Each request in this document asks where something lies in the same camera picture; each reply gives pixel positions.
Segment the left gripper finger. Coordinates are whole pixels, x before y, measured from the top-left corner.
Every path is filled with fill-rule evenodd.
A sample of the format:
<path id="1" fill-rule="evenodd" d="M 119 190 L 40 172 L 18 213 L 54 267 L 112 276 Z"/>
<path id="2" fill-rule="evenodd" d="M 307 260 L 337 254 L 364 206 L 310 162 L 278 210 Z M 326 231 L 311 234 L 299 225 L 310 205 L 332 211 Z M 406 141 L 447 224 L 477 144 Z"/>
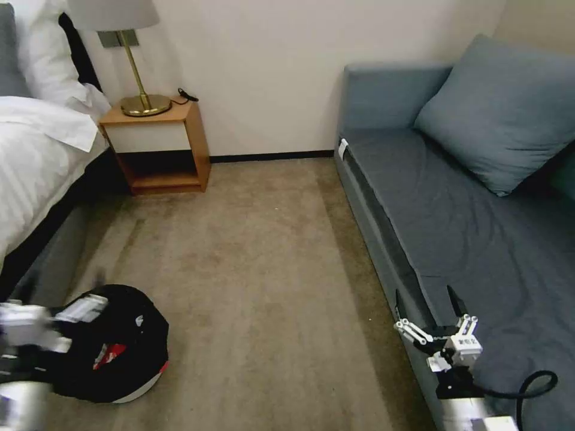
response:
<path id="1" fill-rule="evenodd" d="M 106 297 L 88 294 L 76 299 L 57 312 L 52 320 L 57 323 L 91 323 L 98 318 L 108 305 Z"/>

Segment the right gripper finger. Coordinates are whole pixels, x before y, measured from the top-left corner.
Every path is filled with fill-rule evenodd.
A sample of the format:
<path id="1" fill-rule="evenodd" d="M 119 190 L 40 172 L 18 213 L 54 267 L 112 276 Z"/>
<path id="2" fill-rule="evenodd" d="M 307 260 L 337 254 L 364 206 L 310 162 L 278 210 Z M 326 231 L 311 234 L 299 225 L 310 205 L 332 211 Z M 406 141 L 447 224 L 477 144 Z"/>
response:
<path id="1" fill-rule="evenodd" d="M 468 308 L 464 301 L 456 294 L 455 290 L 447 285 L 447 292 L 449 295 L 450 303 L 453 308 L 453 312 L 458 317 L 457 335 L 461 336 L 471 336 L 474 334 L 475 328 L 478 324 L 478 318 L 475 315 L 471 315 L 468 312 Z"/>
<path id="2" fill-rule="evenodd" d="M 419 326 L 414 324 L 407 318 L 407 313 L 404 306 L 404 301 L 401 297 L 400 291 L 395 291 L 395 315 L 396 322 L 394 329 L 405 339 L 412 344 L 426 345 L 429 343 L 429 334 L 422 330 Z"/>

